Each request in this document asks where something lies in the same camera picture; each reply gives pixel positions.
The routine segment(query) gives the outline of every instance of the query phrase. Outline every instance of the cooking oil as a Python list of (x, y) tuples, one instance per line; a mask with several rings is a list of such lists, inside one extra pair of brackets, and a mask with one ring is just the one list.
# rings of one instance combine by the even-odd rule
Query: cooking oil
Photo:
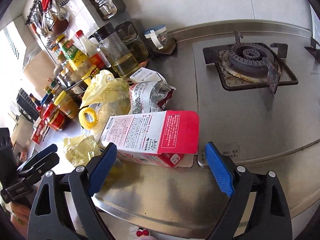
[(111, 65), (121, 78), (129, 78), (139, 69), (139, 64), (132, 54), (125, 55)]

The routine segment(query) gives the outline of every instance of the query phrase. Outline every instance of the gas stove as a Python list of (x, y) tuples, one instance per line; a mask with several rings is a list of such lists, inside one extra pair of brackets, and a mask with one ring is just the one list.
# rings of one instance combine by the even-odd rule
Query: gas stove
[(241, 42), (235, 30), (235, 44), (203, 49), (205, 63), (215, 64), (225, 90), (245, 90), (269, 87), (273, 94), (278, 86), (296, 85), (298, 79), (286, 65), (288, 45), (272, 43), (277, 54), (264, 43)]

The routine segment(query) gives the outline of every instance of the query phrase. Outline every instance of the red bottle cap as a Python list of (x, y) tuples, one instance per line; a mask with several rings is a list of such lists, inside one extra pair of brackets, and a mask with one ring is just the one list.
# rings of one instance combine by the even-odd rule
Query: red bottle cap
[(76, 32), (76, 38), (79, 39), (81, 36), (83, 36), (83, 31), (79, 30)]

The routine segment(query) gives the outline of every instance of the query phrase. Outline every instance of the utensil rack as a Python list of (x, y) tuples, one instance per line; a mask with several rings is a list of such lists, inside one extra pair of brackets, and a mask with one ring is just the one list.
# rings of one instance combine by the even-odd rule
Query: utensil rack
[(32, 4), (32, 6), (31, 6), (31, 8), (30, 8), (29, 13), (28, 13), (27, 19), (26, 19), (26, 21), (25, 21), (25, 25), (31, 23), (31, 17), (32, 17), (32, 15), (33, 15), (34, 13), (36, 13), (36, 10), (37, 10), (37, 8), (38, 8), (39, 2), (41, 2), (41, 0), (34, 0), (34, 1), (33, 1), (33, 4)]

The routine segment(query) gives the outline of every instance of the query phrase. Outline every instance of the cutting board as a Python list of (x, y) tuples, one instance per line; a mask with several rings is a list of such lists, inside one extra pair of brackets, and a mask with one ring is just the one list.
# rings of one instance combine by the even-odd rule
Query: cutting board
[(54, 69), (55, 63), (47, 51), (42, 50), (22, 71), (22, 88), (41, 100), (45, 95), (45, 87), (49, 85), (48, 78), (54, 78)]

